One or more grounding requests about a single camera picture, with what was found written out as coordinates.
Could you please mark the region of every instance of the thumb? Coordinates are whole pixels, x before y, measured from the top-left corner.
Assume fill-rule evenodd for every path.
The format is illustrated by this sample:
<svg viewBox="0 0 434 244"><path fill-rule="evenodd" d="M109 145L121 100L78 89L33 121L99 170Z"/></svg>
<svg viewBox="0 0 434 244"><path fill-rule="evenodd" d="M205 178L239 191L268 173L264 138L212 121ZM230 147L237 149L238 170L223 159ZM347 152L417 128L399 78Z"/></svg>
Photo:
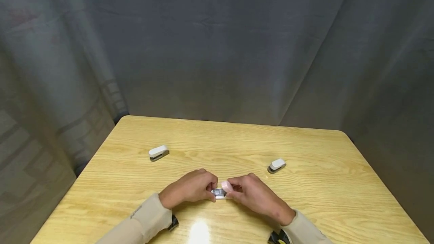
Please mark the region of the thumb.
<svg viewBox="0 0 434 244"><path fill-rule="evenodd" d="M216 202L216 196L214 196L214 194L208 190L205 190L205 198L209 199L211 202Z"/></svg>
<svg viewBox="0 0 434 244"><path fill-rule="evenodd" d="M226 198L234 199L235 201L239 201L240 203L244 200L244 194L242 192L231 191L226 194Z"/></svg>

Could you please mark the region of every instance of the wrinkled fabric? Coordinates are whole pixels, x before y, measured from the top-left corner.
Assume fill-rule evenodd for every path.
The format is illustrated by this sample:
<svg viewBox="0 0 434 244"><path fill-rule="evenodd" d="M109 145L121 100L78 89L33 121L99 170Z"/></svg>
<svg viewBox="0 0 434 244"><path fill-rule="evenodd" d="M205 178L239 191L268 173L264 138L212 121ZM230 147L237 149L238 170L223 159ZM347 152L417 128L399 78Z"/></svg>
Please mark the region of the wrinkled fabric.
<svg viewBox="0 0 434 244"><path fill-rule="evenodd" d="M26 243L128 113L342 130L434 241L433 4L0 0L0 242ZM29 174L51 160L29 134L64 180Z"/></svg>

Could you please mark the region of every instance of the hand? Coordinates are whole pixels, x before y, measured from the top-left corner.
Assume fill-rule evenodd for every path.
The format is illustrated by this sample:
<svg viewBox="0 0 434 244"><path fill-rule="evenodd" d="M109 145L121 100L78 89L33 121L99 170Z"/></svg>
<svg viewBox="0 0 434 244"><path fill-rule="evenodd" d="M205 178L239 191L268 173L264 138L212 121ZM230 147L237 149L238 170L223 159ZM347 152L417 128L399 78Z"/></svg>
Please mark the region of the hand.
<svg viewBox="0 0 434 244"><path fill-rule="evenodd" d="M211 190L217 188L217 182L217 176L205 169L195 170L168 185L158 196L166 209L172 209L184 201L209 199L215 202L216 197Z"/></svg>
<svg viewBox="0 0 434 244"><path fill-rule="evenodd" d="M233 198L252 211L269 216L282 226L289 225L294 219L295 211L253 173L229 178L228 181L234 191L229 192L227 198Z"/></svg>

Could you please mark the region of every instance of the person's right hand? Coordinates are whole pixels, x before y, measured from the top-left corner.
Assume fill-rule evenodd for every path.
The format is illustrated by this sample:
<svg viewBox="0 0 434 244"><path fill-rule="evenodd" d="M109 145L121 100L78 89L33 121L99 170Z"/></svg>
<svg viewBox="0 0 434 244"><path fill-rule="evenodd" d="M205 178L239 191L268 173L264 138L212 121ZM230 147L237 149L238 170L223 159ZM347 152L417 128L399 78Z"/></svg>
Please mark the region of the person's right hand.
<svg viewBox="0 0 434 244"><path fill-rule="evenodd" d="M256 213L269 216L282 226L290 224L294 219L295 211L253 173L229 178L228 181L234 191L229 192L227 198L234 199Z"/></svg>

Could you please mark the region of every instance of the forearm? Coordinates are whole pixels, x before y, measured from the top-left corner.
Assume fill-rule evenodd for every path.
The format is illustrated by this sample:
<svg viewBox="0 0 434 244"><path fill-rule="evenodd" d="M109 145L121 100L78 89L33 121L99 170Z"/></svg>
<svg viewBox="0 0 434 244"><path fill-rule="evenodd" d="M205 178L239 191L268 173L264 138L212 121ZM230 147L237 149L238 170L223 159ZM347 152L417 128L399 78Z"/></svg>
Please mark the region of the forearm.
<svg viewBox="0 0 434 244"><path fill-rule="evenodd" d="M330 239L307 219L301 212L296 211L296 216L282 230L291 239L292 244L332 244Z"/></svg>
<svg viewBox="0 0 434 244"><path fill-rule="evenodd" d="M170 226L172 211L163 207L158 194L150 196L131 216L110 230L97 244L142 244Z"/></svg>

